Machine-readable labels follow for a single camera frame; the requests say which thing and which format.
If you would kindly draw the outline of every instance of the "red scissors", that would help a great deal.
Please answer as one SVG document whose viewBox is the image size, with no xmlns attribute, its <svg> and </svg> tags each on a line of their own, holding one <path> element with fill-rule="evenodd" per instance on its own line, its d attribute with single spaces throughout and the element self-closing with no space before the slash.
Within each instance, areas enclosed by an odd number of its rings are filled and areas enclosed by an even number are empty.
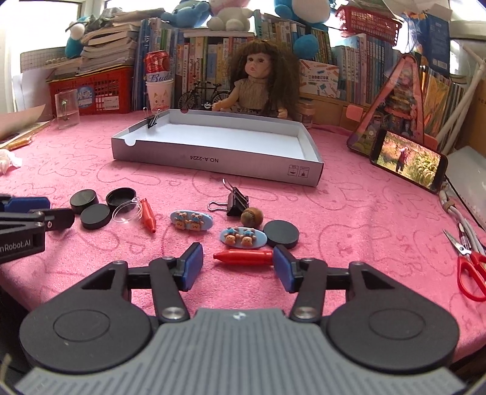
<svg viewBox="0 0 486 395">
<path fill-rule="evenodd" d="M 444 230 L 444 233 L 459 252 L 459 257 L 457 258 L 457 285 L 459 286 L 459 289 L 467 298 L 474 300 L 475 302 L 486 302 L 486 269 L 483 266 L 483 264 L 486 264 L 486 256 L 481 255 L 476 251 L 468 250 L 452 237 L 448 231 Z M 483 296 L 473 295 L 466 289 L 461 278 L 461 274 L 464 270 L 473 278 L 483 293 Z"/>
</svg>

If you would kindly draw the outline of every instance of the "brown wooden ball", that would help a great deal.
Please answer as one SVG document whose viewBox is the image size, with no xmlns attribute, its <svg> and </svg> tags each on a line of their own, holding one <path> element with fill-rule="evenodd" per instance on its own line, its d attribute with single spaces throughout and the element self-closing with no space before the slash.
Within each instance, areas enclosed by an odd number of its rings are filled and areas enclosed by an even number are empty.
<svg viewBox="0 0 486 395">
<path fill-rule="evenodd" d="M 246 228 L 258 228 L 263 223 L 263 213 L 256 207 L 248 207 L 240 220 Z"/>
</svg>

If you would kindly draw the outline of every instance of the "oval hair clip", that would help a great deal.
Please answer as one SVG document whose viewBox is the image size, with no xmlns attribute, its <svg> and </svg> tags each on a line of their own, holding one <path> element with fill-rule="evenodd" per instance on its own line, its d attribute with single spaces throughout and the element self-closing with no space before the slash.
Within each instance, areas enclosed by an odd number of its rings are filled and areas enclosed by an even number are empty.
<svg viewBox="0 0 486 395">
<path fill-rule="evenodd" d="M 171 222 L 176 229 L 189 231 L 207 231 L 212 228 L 212 217 L 192 210 L 177 210 L 171 214 Z"/>
<path fill-rule="evenodd" d="M 234 248 L 256 249 L 267 244 L 267 235 L 258 229 L 238 226 L 224 229 L 219 239 Z"/>
</svg>

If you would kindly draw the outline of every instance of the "crumpled tissue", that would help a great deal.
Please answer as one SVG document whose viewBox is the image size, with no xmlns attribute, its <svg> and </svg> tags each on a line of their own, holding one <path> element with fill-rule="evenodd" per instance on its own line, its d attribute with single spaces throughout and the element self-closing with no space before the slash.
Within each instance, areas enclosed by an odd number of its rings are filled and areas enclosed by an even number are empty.
<svg viewBox="0 0 486 395">
<path fill-rule="evenodd" d="M 10 166 L 21 167 L 22 159 L 8 149 L 0 149 L 0 174 L 5 174 Z"/>
</svg>

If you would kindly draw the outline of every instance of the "blue plush toy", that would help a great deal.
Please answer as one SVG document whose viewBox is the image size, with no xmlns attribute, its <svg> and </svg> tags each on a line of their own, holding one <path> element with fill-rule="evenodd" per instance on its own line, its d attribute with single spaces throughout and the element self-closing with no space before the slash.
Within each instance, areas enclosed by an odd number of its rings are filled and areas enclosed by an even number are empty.
<svg viewBox="0 0 486 395">
<path fill-rule="evenodd" d="M 315 29 L 327 31 L 324 25 L 330 16 L 329 0 L 274 0 L 275 13 L 284 19 L 294 20 Z M 299 59 L 310 60 L 319 51 L 317 38 L 308 34 L 294 43 L 294 54 Z"/>
<path fill-rule="evenodd" d="M 181 0 L 172 13 L 164 12 L 160 19 L 179 29 L 200 27 L 209 17 L 206 1 Z"/>
<path fill-rule="evenodd" d="M 81 55 L 84 47 L 84 45 L 81 44 L 81 38 L 83 38 L 83 35 L 85 34 L 85 24 L 88 21 L 89 17 L 81 17 L 76 22 L 71 22 L 66 29 L 66 32 L 68 30 L 70 31 L 66 49 L 64 50 L 66 58 L 73 59 Z"/>
</svg>

